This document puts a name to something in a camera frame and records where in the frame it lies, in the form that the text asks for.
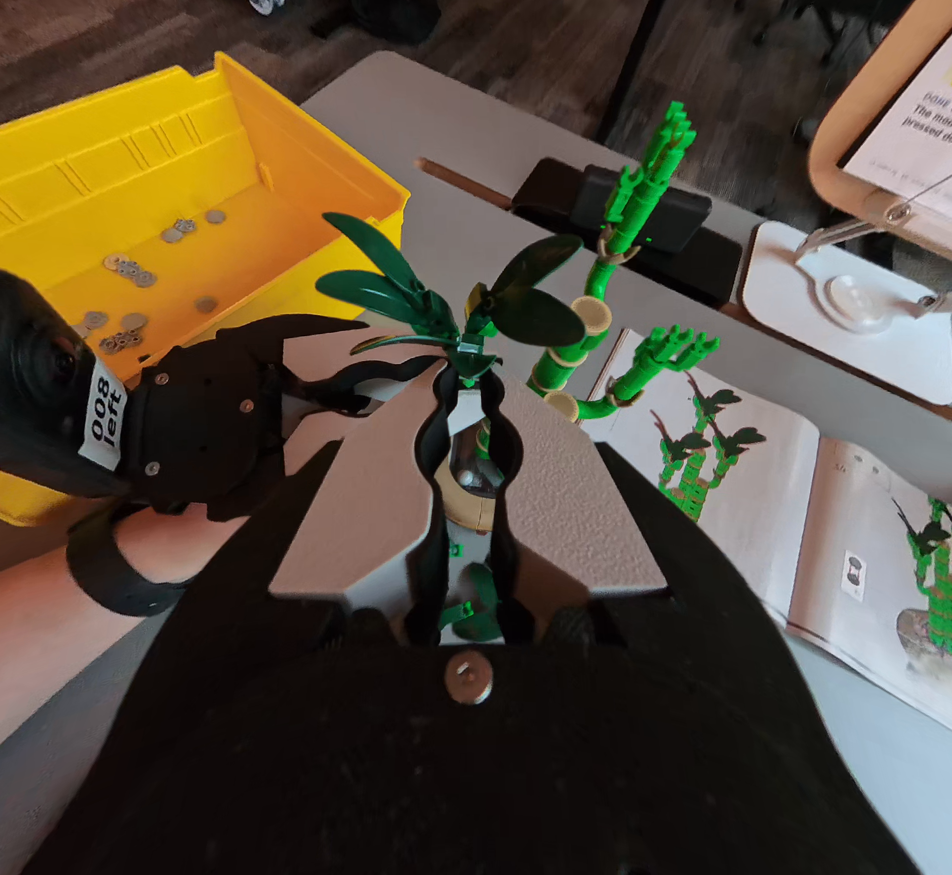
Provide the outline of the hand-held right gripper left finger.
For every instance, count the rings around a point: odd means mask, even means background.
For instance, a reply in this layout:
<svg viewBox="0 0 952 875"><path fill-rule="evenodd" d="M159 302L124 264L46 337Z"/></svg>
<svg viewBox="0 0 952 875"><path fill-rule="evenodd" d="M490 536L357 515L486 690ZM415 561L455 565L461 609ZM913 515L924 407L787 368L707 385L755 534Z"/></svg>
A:
<svg viewBox="0 0 952 875"><path fill-rule="evenodd" d="M271 596L377 609L409 643L439 643L449 558L436 474L457 399L457 374L435 362L341 440Z"/></svg>

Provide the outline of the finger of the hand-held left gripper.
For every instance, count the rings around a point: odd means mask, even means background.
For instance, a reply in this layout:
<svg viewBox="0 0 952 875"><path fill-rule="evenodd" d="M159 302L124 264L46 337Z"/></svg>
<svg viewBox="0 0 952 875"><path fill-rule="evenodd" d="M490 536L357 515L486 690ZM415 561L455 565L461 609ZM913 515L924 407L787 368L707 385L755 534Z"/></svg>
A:
<svg viewBox="0 0 952 875"><path fill-rule="evenodd" d="M346 439L386 404L378 398L370 398L368 407L355 414L319 409L303 416L283 446L284 475L295 475L325 445Z"/></svg>
<svg viewBox="0 0 952 875"><path fill-rule="evenodd" d="M392 331L356 328L285 339L285 390L306 390L353 365L328 390L402 390L422 374L446 368L442 348L399 341Z"/></svg>

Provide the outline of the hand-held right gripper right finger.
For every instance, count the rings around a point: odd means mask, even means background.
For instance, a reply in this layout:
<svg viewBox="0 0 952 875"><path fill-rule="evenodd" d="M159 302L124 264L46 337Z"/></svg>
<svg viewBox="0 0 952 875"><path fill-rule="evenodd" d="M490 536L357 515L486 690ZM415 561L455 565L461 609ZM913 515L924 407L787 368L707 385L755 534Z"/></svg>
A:
<svg viewBox="0 0 952 875"><path fill-rule="evenodd" d="M502 373L482 377L481 397L490 458L503 476L486 562L505 643L534 643L565 608L665 591L589 435Z"/></svg>

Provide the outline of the leafy green lego branch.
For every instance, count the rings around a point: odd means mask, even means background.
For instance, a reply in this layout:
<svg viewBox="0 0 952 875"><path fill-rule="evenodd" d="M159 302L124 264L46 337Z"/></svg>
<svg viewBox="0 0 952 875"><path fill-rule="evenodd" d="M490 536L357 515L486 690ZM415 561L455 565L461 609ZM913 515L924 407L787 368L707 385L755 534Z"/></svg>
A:
<svg viewBox="0 0 952 875"><path fill-rule="evenodd" d="M412 330L366 339L351 348L352 356L389 345L435 347L458 378L472 385L501 362L485 350L494 335L525 345L566 347L579 344L587 334L571 307L538 288L583 247L574 234L550 235L528 245L506 264L492 286L476 284L467 300L466 321L458 326L446 299L422 283L401 250L376 226L339 212L326 212L323 219L378 272L330 272L316 281L317 291Z"/></svg>

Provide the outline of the lego bamboo plant model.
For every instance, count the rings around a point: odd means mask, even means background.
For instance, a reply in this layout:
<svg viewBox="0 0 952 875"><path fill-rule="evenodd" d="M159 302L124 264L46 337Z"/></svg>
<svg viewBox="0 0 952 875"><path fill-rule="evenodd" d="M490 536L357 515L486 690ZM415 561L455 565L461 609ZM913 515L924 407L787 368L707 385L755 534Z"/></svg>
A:
<svg viewBox="0 0 952 875"><path fill-rule="evenodd" d="M613 318L605 300L608 284L614 273L644 245L636 241L638 235L668 189L696 134L683 104L672 102L651 135L639 167L634 171L623 168L604 207L597 257L589 270L585 293L571 304L582 319L585 335L579 345L547 347L531 369L528 388L553 409L567 414L572 423L612 417L635 405L661 372L689 372L720 345L716 337L708 338L708 334L695 333L691 328L682 330L677 324L670 329L655 327L637 345L630 369L606 384L601 399L580 402L565 391L575 370L609 333ZM706 429L706 425L700 425L700 432L691 431L680 440L662 437L663 469L659 488L672 500L677 494L686 495L684 500L692 500L692 491L682 488L676 494L664 489L673 475L686 467L685 463L700 468L697 456L711 445L705 438ZM495 510L494 491L490 491L488 497L473 493L486 479L477 466L490 464L489 439L489 422L483 418L475 434L475 458L465 462L472 467L461 468L454 475L449 456L437 473L449 521L478 534L492 530Z"/></svg>

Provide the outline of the person's left forearm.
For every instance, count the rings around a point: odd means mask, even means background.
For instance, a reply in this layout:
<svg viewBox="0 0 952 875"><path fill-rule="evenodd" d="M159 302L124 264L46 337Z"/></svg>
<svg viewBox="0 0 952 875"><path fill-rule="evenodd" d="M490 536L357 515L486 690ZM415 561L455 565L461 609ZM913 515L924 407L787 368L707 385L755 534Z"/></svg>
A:
<svg viewBox="0 0 952 875"><path fill-rule="evenodd" d="M1 573L1 741L144 617L100 606L72 578L65 547Z"/></svg>

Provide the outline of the dark green lego leaf piece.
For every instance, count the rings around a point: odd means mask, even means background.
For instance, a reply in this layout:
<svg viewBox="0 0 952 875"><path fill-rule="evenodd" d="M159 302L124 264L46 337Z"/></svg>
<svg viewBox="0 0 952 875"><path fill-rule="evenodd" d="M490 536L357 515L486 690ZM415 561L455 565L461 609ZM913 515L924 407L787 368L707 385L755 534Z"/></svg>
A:
<svg viewBox="0 0 952 875"><path fill-rule="evenodd" d="M472 562L462 572L462 580L470 587L472 596L443 610L440 631L450 627L454 636L469 643L503 640L497 618L499 596L490 568L483 562Z"/></svg>

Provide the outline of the lego instruction booklet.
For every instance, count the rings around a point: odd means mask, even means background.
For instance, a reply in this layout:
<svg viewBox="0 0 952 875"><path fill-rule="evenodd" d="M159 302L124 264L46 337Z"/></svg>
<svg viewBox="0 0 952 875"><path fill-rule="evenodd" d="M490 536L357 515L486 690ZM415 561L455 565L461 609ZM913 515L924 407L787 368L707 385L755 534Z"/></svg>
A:
<svg viewBox="0 0 952 875"><path fill-rule="evenodd" d="M950 504L695 369L583 422L732 560L786 630L950 726Z"/></svg>

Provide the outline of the person's left hand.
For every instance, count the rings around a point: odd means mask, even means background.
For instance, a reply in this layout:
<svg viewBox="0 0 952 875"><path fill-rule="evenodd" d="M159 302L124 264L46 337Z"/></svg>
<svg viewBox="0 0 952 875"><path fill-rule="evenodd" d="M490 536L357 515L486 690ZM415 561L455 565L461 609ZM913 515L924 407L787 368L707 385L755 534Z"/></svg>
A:
<svg viewBox="0 0 952 875"><path fill-rule="evenodd" d="M203 503L191 503L179 515L144 509L113 526L113 537L125 561L153 583L182 583L199 574L214 554L247 521L208 518Z"/></svg>

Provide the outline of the pile of metal washers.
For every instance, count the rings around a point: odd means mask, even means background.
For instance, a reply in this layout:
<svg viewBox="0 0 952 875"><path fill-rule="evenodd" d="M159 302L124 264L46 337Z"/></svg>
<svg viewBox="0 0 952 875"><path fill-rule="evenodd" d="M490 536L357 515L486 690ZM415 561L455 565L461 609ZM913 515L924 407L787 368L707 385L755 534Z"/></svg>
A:
<svg viewBox="0 0 952 875"><path fill-rule="evenodd" d="M164 229L160 239L170 245L184 240L198 228L198 222L192 218L179 218L172 226ZM133 283L138 289L149 289L158 281L154 271L146 269L140 263L121 253L113 253L104 258L102 266L116 277L121 277ZM197 298L193 303L194 309L206 316L219 310L219 300L210 295ZM79 337L87 341L96 331L105 328L111 322L110 315L102 310L87 311L82 320L73 325L73 330ZM145 342L145 330L150 322L150 316L140 311L128 312L120 317L117 330L104 335L98 343L99 351L113 357L119 353L133 350Z"/></svg>

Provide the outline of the yellow plastic bin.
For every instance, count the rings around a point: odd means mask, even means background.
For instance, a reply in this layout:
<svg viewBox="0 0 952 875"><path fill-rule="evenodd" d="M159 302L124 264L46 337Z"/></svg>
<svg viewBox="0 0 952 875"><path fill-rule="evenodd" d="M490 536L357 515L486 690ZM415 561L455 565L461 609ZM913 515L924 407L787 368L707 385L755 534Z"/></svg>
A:
<svg viewBox="0 0 952 875"><path fill-rule="evenodd" d="M272 315L352 320L316 290L327 273L378 268L326 212L376 226L398 249L410 191L230 57L191 76L173 67L2 126L2 268L67 324L111 317L86 344L123 381L173 346ZM176 244L179 218L198 222ZM107 271L121 253L157 274L149 289ZM194 301L216 297L199 314ZM150 316L143 345L99 340Z"/></svg>

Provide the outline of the black box with green light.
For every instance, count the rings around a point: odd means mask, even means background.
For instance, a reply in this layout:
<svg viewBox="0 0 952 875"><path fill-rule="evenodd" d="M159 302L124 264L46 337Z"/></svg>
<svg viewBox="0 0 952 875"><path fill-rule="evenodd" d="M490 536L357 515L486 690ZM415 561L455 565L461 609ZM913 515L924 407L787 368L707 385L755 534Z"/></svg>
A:
<svg viewBox="0 0 952 875"><path fill-rule="evenodd" d="M541 159L514 194L511 212L552 234L571 233L583 239L569 227L567 216L584 170L551 157ZM625 268L705 306L720 309L733 292L743 248L739 242L710 229L710 214L680 254L664 255L641 247ZM588 250L597 249L597 240L583 241Z"/></svg>

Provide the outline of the wooden document stand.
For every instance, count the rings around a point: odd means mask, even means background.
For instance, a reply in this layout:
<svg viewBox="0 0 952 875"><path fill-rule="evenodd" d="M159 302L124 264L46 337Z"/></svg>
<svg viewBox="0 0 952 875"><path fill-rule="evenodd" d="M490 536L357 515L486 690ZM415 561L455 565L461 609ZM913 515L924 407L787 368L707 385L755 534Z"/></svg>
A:
<svg viewBox="0 0 952 875"><path fill-rule="evenodd" d="M912 0L868 61L829 108L812 141L808 173L817 194L850 216L807 237L801 251L835 245L849 230L885 232L950 260L951 217L868 184L839 162L863 137L943 40L951 37L951 0Z"/></svg>

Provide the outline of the printed instruction sheet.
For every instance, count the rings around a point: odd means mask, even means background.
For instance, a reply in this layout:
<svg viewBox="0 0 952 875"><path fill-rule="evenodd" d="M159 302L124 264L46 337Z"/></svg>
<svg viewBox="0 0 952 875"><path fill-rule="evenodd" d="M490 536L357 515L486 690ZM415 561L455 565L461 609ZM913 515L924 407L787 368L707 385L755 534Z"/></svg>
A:
<svg viewBox="0 0 952 875"><path fill-rule="evenodd" d="M839 162L876 188L951 217L951 37Z"/></svg>

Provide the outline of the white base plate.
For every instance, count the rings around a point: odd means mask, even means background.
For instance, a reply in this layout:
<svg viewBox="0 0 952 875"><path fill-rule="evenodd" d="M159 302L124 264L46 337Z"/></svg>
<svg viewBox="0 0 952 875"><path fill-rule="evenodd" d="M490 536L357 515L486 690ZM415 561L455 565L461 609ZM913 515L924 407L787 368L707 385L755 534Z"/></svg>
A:
<svg viewBox="0 0 952 875"><path fill-rule="evenodd" d="M950 313L927 287L765 221L753 231L741 301L759 324L928 404L951 402Z"/></svg>

